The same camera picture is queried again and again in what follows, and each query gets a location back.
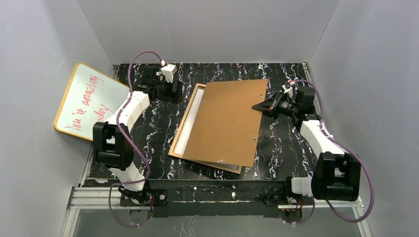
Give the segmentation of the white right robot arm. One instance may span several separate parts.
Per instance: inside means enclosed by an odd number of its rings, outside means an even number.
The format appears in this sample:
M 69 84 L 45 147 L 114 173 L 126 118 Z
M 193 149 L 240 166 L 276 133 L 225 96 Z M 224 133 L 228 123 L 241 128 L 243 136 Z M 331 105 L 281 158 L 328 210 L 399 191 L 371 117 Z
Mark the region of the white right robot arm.
M 289 116 L 293 125 L 311 147 L 317 163 L 311 177 L 288 177 L 280 190 L 283 197 L 314 197 L 321 200 L 355 201 L 359 195 L 360 162 L 349 152 L 331 141 L 320 116 L 315 112 L 316 90 L 303 86 L 295 98 L 277 91 L 252 109 L 277 119 Z

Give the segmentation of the brown cardboard backing board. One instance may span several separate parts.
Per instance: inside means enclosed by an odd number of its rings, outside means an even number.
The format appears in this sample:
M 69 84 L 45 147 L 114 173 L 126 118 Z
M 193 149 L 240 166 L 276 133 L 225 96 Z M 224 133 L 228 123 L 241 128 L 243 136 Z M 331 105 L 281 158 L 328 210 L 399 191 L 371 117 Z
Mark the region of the brown cardboard backing board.
M 267 79 L 207 83 L 183 158 L 252 167 L 262 118 L 252 107 L 265 100 L 267 84 Z

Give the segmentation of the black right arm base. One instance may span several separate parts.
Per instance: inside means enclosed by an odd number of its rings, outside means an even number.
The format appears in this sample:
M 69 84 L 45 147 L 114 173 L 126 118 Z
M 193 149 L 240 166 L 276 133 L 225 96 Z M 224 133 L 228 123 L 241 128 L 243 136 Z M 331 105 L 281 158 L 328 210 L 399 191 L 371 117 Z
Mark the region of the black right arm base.
M 266 188 L 262 193 L 262 202 L 268 206 L 282 206 L 280 207 L 280 216 L 283 218 L 302 218 L 302 207 L 304 199 L 302 195 L 292 193 L 284 186 L 281 188 Z

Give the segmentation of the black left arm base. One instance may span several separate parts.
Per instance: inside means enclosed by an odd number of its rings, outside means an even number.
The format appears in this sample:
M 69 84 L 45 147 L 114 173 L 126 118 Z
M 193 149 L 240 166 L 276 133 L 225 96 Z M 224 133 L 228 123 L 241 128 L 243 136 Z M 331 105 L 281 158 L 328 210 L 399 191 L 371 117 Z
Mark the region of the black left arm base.
M 121 193 L 120 206 L 167 206 L 168 192 L 163 189 L 144 188 L 134 192 L 125 188 L 118 188 Z

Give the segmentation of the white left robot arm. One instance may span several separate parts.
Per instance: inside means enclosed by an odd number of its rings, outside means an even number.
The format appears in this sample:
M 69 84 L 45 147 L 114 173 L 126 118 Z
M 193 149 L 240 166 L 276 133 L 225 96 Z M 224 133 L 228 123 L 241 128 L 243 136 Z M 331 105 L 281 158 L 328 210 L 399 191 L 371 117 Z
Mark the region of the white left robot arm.
M 117 111 L 93 126 L 94 160 L 114 173 L 126 190 L 140 192 L 146 181 L 133 162 L 138 148 L 130 132 L 151 101 L 180 102 L 182 82 L 174 78 L 176 72 L 174 64 L 144 67 L 140 84 L 129 87 L 128 96 Z

